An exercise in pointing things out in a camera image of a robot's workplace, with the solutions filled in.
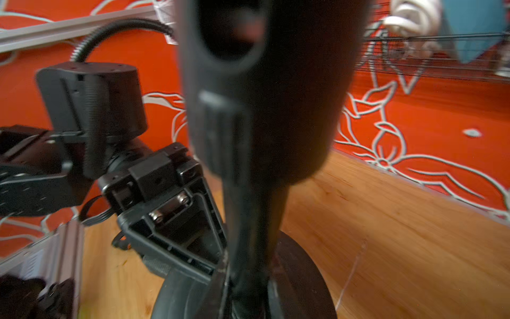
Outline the black mic clip pole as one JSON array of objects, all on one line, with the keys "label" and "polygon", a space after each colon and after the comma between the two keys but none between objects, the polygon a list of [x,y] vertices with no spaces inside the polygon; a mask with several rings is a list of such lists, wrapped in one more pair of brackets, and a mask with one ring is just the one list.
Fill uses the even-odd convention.
[{"label": "black mic clip pole", "polygon": [[332,143],[370,1],[178,1],[189,135],[223,181],[239,282],[269,264],[288,188]]}]

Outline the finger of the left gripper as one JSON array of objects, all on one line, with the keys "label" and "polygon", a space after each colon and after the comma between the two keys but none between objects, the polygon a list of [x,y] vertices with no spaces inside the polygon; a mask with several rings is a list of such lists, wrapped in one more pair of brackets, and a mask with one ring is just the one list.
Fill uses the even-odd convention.
[{"label": "finger of the left gripper", "polygon": [[161,277],[177,270],[207,284],[227,248],[205,178],[137,203],[118,216],[118,225],[147,268]]}]

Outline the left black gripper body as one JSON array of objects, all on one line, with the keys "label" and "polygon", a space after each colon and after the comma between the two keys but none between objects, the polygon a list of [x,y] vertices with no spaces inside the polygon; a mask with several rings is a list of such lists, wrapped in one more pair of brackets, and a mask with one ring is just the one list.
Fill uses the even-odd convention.
[{"label": "left black gripper body", "polygon": [[179,142],[157,151],[142,142],[129,142],[115,149],[98,186],[120,223],[137,223],[202,175],[201,165]]}]

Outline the black round stand base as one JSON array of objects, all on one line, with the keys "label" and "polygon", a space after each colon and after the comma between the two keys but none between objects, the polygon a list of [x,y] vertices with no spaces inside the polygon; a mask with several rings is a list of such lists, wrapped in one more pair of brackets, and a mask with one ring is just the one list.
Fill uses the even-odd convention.
[{"label": "black round stand base", "polygon": [[[228,263],[222,257],[220,263]],[[231,318],[336,318],[328,286],[307,252],[285,233],[270,263],[245,272],[239,282],[230,265]],[[180,271],[166,276],[152,318],[195,318],[210,282]]]}]

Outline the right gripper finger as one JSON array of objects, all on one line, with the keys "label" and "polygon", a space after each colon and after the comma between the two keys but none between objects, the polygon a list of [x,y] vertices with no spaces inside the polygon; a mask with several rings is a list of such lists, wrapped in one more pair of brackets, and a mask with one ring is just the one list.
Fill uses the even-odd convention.
[{"label": "right gripper finger", "polygon": [[231,286],[228,263],[221,263],[216,268],[195,318],[231,318]]}]

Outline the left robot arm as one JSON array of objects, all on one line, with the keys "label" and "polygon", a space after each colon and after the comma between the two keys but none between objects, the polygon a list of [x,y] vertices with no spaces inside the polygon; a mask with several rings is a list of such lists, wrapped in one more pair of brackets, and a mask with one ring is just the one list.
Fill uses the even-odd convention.
[{"label": "left robot arm", "polygon": [[37,73],[53,127],[1,129],[1,215],[78,206],[87,226],[116,215],[115,246],[134,249],[158,276],[207,284],[227,240],[200,163],[179,142],[153,151],[140,141],[154,99],[142,95],[134,66],[87,60],[106,39],[136,29],[175,35],[159,21],[121,19]]}]

